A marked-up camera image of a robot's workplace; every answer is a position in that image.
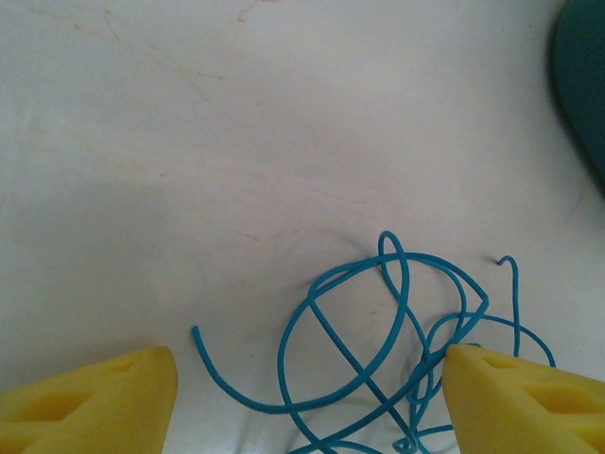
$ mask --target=dark green object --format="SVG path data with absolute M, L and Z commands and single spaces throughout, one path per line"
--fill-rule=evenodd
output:
M 564 114 L 605 180 L 605 0 L 570 0 L 552 64 Z

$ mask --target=marble surface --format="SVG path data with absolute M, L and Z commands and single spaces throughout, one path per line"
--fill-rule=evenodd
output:
M 384 229 L 463 267 L 507 317 L 510 271 L 489 259 L 514 255 L 524 323 L 562 368 L 605 379 L 605 203 L 545 70 L 561 6 L 0 0 L 0 389 L 166 344 L 180 390 L 165 454 L 285 452 L 303 442 L 291 421 L 225 395 L 188 329 L 234 386 L 279 402 L 288 316 Z M 424 323 L 456 307 L 435 272 L 412 273 Z M 395 310 L 378 277 L 322 303 L 371 358 Z M 504 328 L 472 337 L 511 349 Z M 351 378 L 329 345 L 303 318 L 294 397 Z M 406 332 L 377 373 L 387 393 L 417 352 Z M 544 361 L 529 342 L 524 356 Z M 361 391 L 310 424 L 374 405 Z M 447 421 L 436 402 L 426 423 Z M 397 437 L 381 418 L 356 439 L 392 452 Z

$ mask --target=cord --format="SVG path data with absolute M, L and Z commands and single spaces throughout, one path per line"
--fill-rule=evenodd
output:
M 390 243 L 392 249 L 394 249 L 393 253 L 387 253 L 385 251 L 387 243 Z M 429 267 L 433 267 L 443 272 L 455 284 L 460 298 L 460 311 L 441 317 L 429 329 L 428 335 L 425 335 L 420 322 L 408 304 L 410 285 L 408 261 L 410 260 L 423 263 Z M 389 262 L 398 263 L 399 268 L 401 269 L 402 279 L 401 285 L 398 288 L 393 283 L 393 280 L 391 279 L 387 269 L 387 264 Z M 282 405 L 258 402 L 240 393 L 238 390 L 232 387 L 229 383 L 227 383 L 227 381 L 225 381 L 212 362 L 201 338 L 199 327 L 193 326 L 191 328 L 191 334 L 193 336 L 195 345 L 198 348 L 199 356 L 208 370 L 210 377 L 225 393 L 227 393 L 240 404 L 252 410 L 269 414 L 290 415 L 294 421 L 294 424 L 309 441 L 309 444 L 294 449 L 290 451 L 289 454 L 307 454 L 315 450 L 319 450 L 323 453 L 337 454 L 335 448 L 346 448 L 352 451 L 367 454 L 380 454 L 379 451 L 369 446 L 347 441 L 345 438 L 359 431 L 386 412 L 391 416 L 395 424 L 397 424 L 404 434 L 403 438 L 395 441 L 392 444 L 393 449 L 397 453 L 413 454 L 417 451 L 420 451 L 423 454 L 430 454 L 427 448 L 424 446 L 423 438 L 436 433 L 453 430 L 451 425 L 422 430 L 418 429 L 423 420 L 424 414 L 428 409 L 431 399 L 433 399 L 433 397 L 435 397 L 435 395 L 437 395 L 437 393 L 441 390 L 441 378 L 435 377 L 434 369 L 445 358 L 447 347 L 453 344 L 462 343 L 463 339 L 469 334 L 469 332 L 476 326 L 478 322 L 481 320 L 487 320 L 512 327 L 514 336 L 513 354 L 516 357 L 519 356 L 521 350 L 521 334 L 523 333 L 529 336 L 544 350 L 550 366 L 556 367 L 555 359 L 548 346 L 536 334 L 521 325 L 519 309 L 519 268 L 515 260 L 509 255 L 502 257 L 502 259 L 496 263 L 497 265 L 503 265 L 505 262 L 510 263 L 512 271 L 512 321 L 486 314 L 490 304 L 489 297 L 483 288 L 481 288 L 481 286 L 465 271 L 461 270 L 447 260 L 436 257 L 435 255 L 430 255 L 428 253 L 407 253 L 395 234 L 388 231 L 383 232 L 378 239 L 378 255 L 346 265 L 340 265 L 322 274 L 310 286 L 306 298 L 299 304 L 292 314 L 292 317 L 285 327 L 277 353 L 277 376 L 279 380 L 280 392 L 284 400 L 284 404 Z M 385 285 L 397 302 L 397 310 L 387 338 L 382 346 L 378 349 L 378 352 L 374 358 L 366 367 L 363 367 L 346 346 L 344 341 L 338 336 L 332 325 L 330 325 L 328 320 L 325 318 L 320 307 L 318 306 L 317 300 L 320 296 L 324 295 L 345 281 L 355 277 L 360 272 L 374 268 L 378 268 L 380 270 Z M 461 281 L 466 283 L 481 300 L 478 309 L 474 312 L 468 311 L 468 299 Z M 285 374 L 285 350 L 290 335 L 296 326 L 296 322 L 307 309 L 310 309 L 316 316 L 338 351 L 354 368 L 357 376 L 349 381 L 349 383 L 332 393 L 326 394 L 322 397 L 317 397 L 315 399 L 293 402 L 287 387 Z M 376 385 L 376 383 L 372 380 L 372 375 L 389 355 L 397 337 L 402 330 L 406 317 L 411 320 L 412 326 L 416 331 L 416 335 L 420 340 L 422 345 L 422 354 L 419 362 L 409 375 L 407 382 L 393 396 L 386 397 L 379 389 L 378 385 Z M 451 321 L 456 321 L 456 327 L 450 340 L 440 348 L 431 349 L 433 339 L 435 339 L 439 329 Z M 301 418 L 300 413 L 310 410 L 317 410 L 332 405 L 337 401 L 344 399 L 351 393 L 354 393 L 355 390 L 359 389 L 362 385 L 368 386 L 370 391 L 380 402 L 380 405 L 376 407 L 376 409 L 370 411 L 363 418 L 347 426 L 346 428 L 320 439 Z M 406 399 L 409 403 L 407 421 L 399 413 L 399 411 L 395 409 L 395 405 L 403 399 Z

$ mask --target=blue wire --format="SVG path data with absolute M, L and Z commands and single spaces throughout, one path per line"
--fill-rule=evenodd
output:
M 394 253 L 386 253 L 385 248 L 387 242 L 390 243 Z M 441 317 L 429 329 L 428 336 L 416 318 L 416 315 L 409 307 L 409 285 L 410 271 L 408 261 L 416 261 L 423 263 L 429 267 L 433 267 L 443 272 L 456 286 L 460 298 L 460 311 L 453 312 Z M 396 287 L 390 276 L 387 264 L 397 262 L 401 269 L 401 285 Z M 378 255 L 363 260 L 358 260 L 353 263 L 335 267 L 316 279 L 310 286 L 306 298 L 296 308 L 292 317 L 288 321 L 284 334 L 280 340 L 277 353 L 277 376 L 279 380 L 280 392 L 284 400 L 283 405 L 265 404 L 253 400 L 246 395 L 237 391 L 220 375 L 212 362 L 208 351 L 201 338 L 200 330 L 197 326 L 191 328 L 191 334 L 194 343 L 198 348 L 199 356 L 203 361 L 210 377 L 215 383 L 230 397 L 235 399 L 242 405 L 252 409 L 269 414 L 289 414 L 294 424 L 299 428 L 301 433 L 309 441 L 308 445 L 299 447 L 290 451 L 289 454 L 307 454 L 315 450 L 319 450 L 327 454 L 337 454 L 335 448 L 345 448 L 356 452 L 366 454 L 380 454 L 379 451 L 359 443 L 345 440 L 345 438 L 356 433 L 366 425 L 373 422 L 375 419 L 385 414 L 386 412 L 393 419 L 395 424 L 401 429 L 404 437 L 395 441 L 392 446 L 399 454 L 413 454 L 417 451 L 423 454 L 430 454 L 426 446 L 424 446 L 423 438 L 453 430 L 451 425 L 439 426 L 436 428 L 419 429 L 419 425 L 423 420 L 424 414 L 428 409 L 431 400 L 441 390 L 441 378 L 436 382 L 434 369 L 445 358 L 447 347 L 453 344 L 462 343 L 463 339 L 481 320 L 501 323 L 513 328 L 514 346 L 513 354 L 518 357 L 521 351 L 521 334 L 525 334 L 532 338 L 543 350 L 552 367 L 556 367 L 555 359 L 548 346 L 536 334 L 521 325 L 521 316 L 519 308 L 519 268 L 515 260 L 506 255 L 498 262 L 498 265 L 503 265 L 509 262 L 512 270 L 512 321 L 495 317 L 486 314 L 489 307 L 489 298 L 487 293 L 481 286 L 466 272 L 458 268 L 456 265 L 443 260 L 442 258 L 430 255 L 427 253 L 407 253 L 401 242 L 392 232 L 383 232 L 378 239 Z M 397 311 L 393 319 L 393 323 L 385 338 L 385 341 L 378 349 L 374 358 L 363 367 L 355 358 L 354 354 L 349 350 L 344 341 L 340 338 L 332 325 L 321 312 L 317 300 L 333 288 L 341 285 L 349 279 L 355 277 L 362 271 L 378 268 L 382 275 L 385 285 L 389 289 L 391 295 L 397 302 Z M 477 310 L 468 311 L 468 299 L 466 291 L 462 285 L 464 282 L 472 291 L 480 298 L 481 303 Z M 349 381 L 344 386 L 340 387 L 332 393 L 328 393 L 322 397 L 305 400 L 302 402 L 293 402 L 287 387 L 287 379 L 285 373 L 285 351 L 290 335 L 296 326 L 297 321 L 302 316 L 305 310 L 310 309 L 315 317 L 320 322 L 326 334 L 330 337 L 338 351 L 347 359 L 353 367 L 357 376 Z M 409 375 L 407 382 L 392 396 L 386 397 L 379 389 L 378 385 L 372 380 L 373 373 L 381 366 L 389 355 L 397 337 L 399 336 L 404 321 L 408 317 L 412 322 L 412 326 L 416 331 L 416 335 L 422 346 L 422 354 L 418 364 L 414 367 Z M 440 348 L 433 348 L 433 340 L 439 329 L 449 322 L 456 321 L 456 327 L 450 340 Z M 370 411 L 363 418 L 347 426 L 346 428 L 333 433 L 323 439 L 320 439 L 311 428 L 301 418 L 300 413 L 310 410 L 317 410 L 336 403 L 344 399 L 351 393 L 354 393 L 362 385 L 368 386 L 370 391 L 376 396 L 380 405 Z M 409 403 L 409 411 L 407 421 L 395 409 L 395 405 L 401 400 L 406 399 Z

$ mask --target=white table surface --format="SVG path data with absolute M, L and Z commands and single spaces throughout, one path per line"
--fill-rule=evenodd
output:
M 165 454 L 284 452 L 303 442 L 288 417 L 225 395 L 188 329 L 234 386 L 278 403 L 291 311 L 384 229 L 463 267 L 507 317 L 510 270 L 489 257 L 514 255 L 524 324 L 563 369 L 605 379 L 605 203 L 545 71 L 561 6 L 0 0 L 0 389 L 166 344 L 180 389 Z M 424 323 L 456 308 L 435 272 L 412 272 Z M 323 303 L 371 358 L 395 310 L 376 275 Z M 299 328 L 296 398 L 353 376 L 311 317 Z M 511 349 L 504 328 L 472 337 Z M 409 339 L 377 374 L 388 393 Z M 375 405 L 361 392 L 311 425 Z M 426 424 L 447 421 L 437 402 Z M 356 439 L 392 452 L 397 437 L 381 418 Z

